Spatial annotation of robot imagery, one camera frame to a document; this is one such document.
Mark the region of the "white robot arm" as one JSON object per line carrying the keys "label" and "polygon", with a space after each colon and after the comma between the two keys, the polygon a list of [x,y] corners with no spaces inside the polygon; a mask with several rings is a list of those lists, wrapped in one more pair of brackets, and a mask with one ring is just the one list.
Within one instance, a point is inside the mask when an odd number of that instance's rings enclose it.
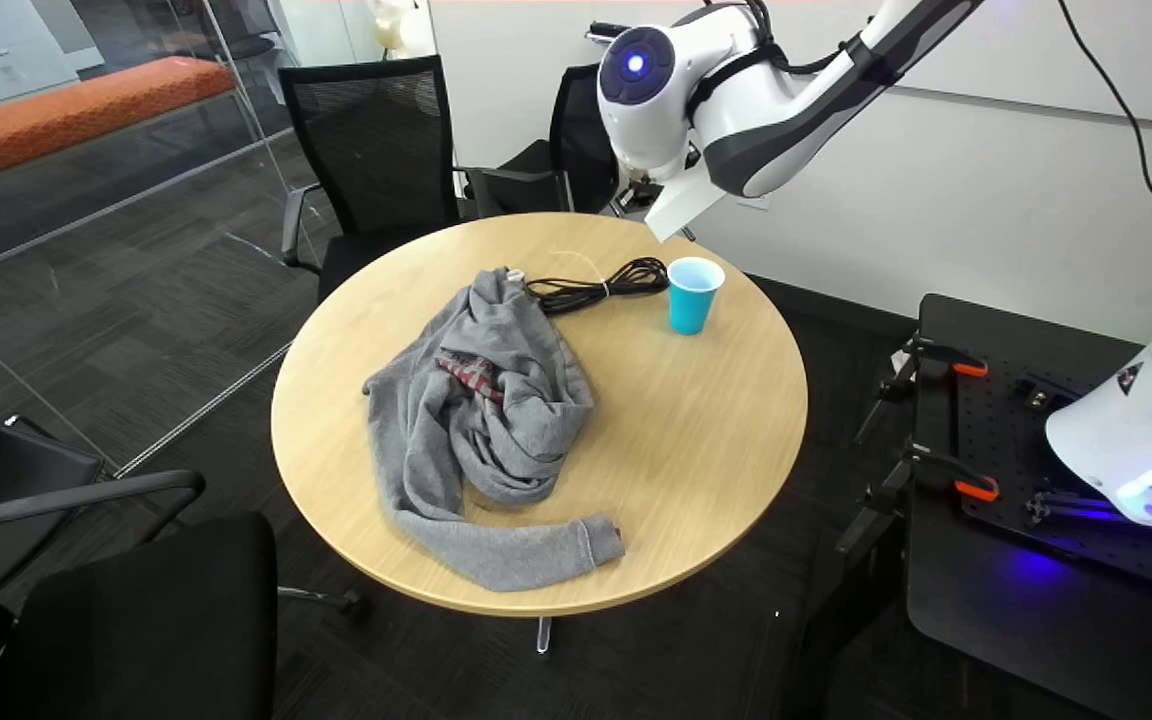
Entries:
{"label": "white robot arm", "polygon": [[[766,0],[626,27],[595,65],[595,108],[622,162],[662,197],[645,225],[672,239],[721,197],[786,187],[848,118],[916,69],[985,0],[886,0],[796,77]],[[1048,451],[1130,524],[1152,526],[1152,341],[1043,421]]]}

